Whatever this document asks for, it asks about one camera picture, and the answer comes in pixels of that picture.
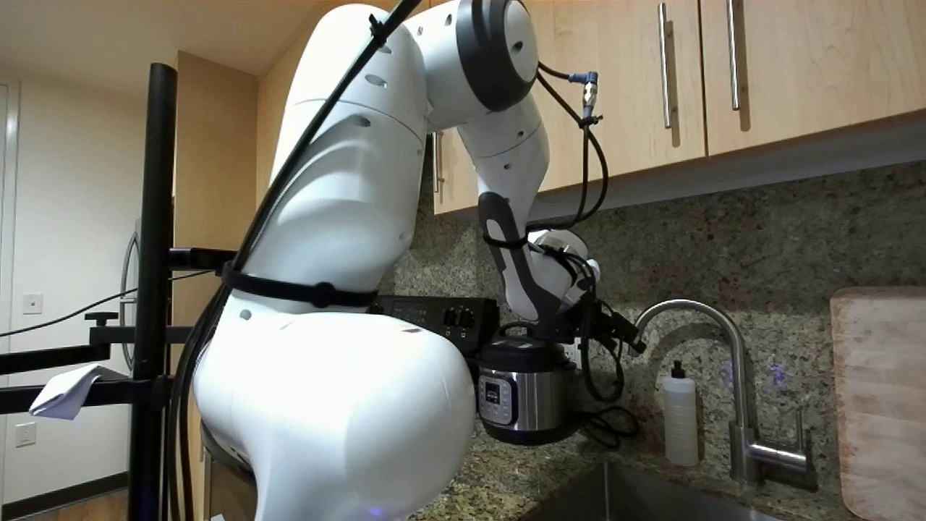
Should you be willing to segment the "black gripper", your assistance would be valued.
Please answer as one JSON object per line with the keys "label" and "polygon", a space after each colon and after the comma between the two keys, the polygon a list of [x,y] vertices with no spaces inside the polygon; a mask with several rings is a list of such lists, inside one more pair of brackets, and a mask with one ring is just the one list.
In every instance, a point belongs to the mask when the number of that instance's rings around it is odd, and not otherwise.
{"label": "black gripper", "polygon": [[598,299],[584,299],[577,308],[577,321],[578,321],[581,339],[593,339],[610,350],[617,349],[629,349],[630,353],[646,350],[639,327]]}

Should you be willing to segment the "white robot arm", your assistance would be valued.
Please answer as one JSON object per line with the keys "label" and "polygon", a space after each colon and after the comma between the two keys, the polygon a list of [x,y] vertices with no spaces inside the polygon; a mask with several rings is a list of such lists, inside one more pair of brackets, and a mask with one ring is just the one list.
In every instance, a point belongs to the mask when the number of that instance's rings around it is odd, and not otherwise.
{"label": "white robot arm", "polygon": [[[206,430],[256,479],[256,521],[400,521],[448,486],[471,434],[539,447],[578,430],[565,350],[622,325],[584,243],[528,224],[546,171],[536,72],[523,0],[347,4],[318,22],[192,378]],[[528,325],[481,357],[374,304],[412,247],[439,130],[475,163],[483,237]]]}

